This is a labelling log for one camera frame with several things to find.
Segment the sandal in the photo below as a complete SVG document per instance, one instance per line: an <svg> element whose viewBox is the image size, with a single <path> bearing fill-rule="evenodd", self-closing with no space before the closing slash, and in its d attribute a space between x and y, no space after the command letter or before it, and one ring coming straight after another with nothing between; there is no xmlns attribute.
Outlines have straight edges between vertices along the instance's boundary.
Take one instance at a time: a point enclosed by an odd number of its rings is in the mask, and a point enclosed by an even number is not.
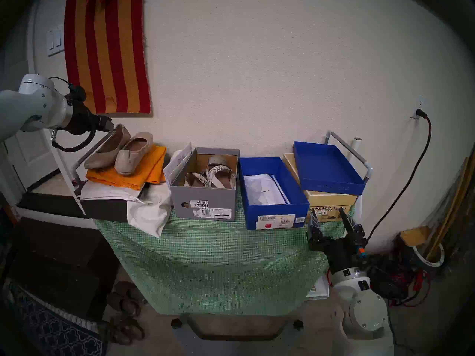
<svg viewBox="0 0 475 356"><path fill-rule="evenodd" d="M236 175L223 156L216 155L209 158L206 175L210 187L230 189L236 187Z"/></svg>
<svg viewBox="0 0 475 356"><path fill-rule="evenodd" d="M127 297L128 299L135 301L137 303L146 304L147 300L139 291L137 286L133 283L127 281L119 281L115 284L114 290L123 297Z"/></svg>
<svg viewBox="0 0 475 356"><path fill-rule="evenodd" d="M209 183L205 173L188 172L185 176L184 186L209 187Z"/></svg>
<svg viewBox="0 0 475 356"><path fill-rule="evenodd" d="M111 318L111 324L114 325L122 334L125 334L130 340L141 341L145 338L145 331L139 323L131 317L116 316Z"/></svg>
<svg viewBox="0 0 475 356"><path fill-rule="evenodd" d="M112 292L107 296L107 303L114 310L120 311L128 316L138 317L140 315L139 304L117 292Z"/></svg>
<svg viewBox="0 0 475 356"><path fill-rule="evenodd" d="M99 337L103 342L113 342L123 346L129 346L132 344L132 337L121 332L113 323L103 320L98 321L97 330L99 332Z"/></svg>

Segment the blue patterned rug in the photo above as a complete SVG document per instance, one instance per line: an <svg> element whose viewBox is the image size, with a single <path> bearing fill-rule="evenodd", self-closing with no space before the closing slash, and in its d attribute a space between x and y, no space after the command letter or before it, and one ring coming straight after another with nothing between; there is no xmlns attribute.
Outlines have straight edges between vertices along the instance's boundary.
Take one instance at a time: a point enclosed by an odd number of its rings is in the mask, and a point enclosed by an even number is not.
<svg viewBox="0 0 475 356"><path fill-rule="evenodd" d="M33 345L47 356L103 356L107 344L99 335L76 325L33 299L11 283L10 303L19 326Z"/></svg>

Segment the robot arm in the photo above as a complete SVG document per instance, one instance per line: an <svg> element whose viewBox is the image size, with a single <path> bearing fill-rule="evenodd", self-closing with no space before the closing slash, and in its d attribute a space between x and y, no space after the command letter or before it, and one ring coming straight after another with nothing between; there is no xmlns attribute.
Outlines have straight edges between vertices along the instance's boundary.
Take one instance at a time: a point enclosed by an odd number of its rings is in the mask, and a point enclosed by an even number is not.
<svg viewBox="0 0 475 356"><path fill-rule="evenodd" d="M27 74L21 80L18 92L0 92L0 141L13 136L18 130L37 131L52 129L52 144L63 151L73 152L85 147L96 131L112 131L109 117L92 114L84 105L86 93L80 86L69 84L70 93L58 93L51 79ZM74 148L63 148L56 143L58 130L74 135L90 131L88 138Z"/></svg>
<svg viewBox="0 0 475 356"><path fill-rule="evenodd" d="M391 356L394 347L388 308L384 299L373 292L370 278L360 268L366 260L365 233L343 208L340 217L347 231L343 238L324 237L313 210L307 232L310 250L325 253L332 273L331 297L335 304L332 354Z"/></svg>

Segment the white sandal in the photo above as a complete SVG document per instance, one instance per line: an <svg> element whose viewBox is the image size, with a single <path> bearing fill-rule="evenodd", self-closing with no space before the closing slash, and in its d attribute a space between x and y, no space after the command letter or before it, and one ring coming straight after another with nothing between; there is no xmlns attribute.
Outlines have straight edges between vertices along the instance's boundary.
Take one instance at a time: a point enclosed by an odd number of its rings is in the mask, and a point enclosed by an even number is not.
<svg viewBox="0 0 475 356"><path fill-rule="evenodd" d="M223 156L213 156L208 160L206 169L209 187L235 188L236 174L228 167Z"/></svg>
<svg viewBox="0 0 475 356"><path fill-rule="evenodd" d="M184 186L209 187L208 179L205 174L188 172L185 176Z"/></svg>

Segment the blue shoe box lid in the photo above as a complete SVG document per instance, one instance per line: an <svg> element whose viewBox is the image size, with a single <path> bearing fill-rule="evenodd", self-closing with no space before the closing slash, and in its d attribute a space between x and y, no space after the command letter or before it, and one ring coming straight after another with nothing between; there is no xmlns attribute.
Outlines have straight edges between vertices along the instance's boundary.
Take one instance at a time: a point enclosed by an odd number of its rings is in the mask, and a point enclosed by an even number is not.
<svg viewBox="0 0 475 356"><path fill-rule="evenodd" d="M286 165L279 157L240 158L239 182L241 185L242 202L246 227L255 230L259 216L295 214L293 227L303 227L310 204ZM290 204L250 205L244 184L244 176L267 173L274 175Z"/></svg>
<svg viewBox="0 0 475 356"><path fill-rule="evenodd" d="M294 142L302 190L361 195L363 179L335 145Z"/></svg>

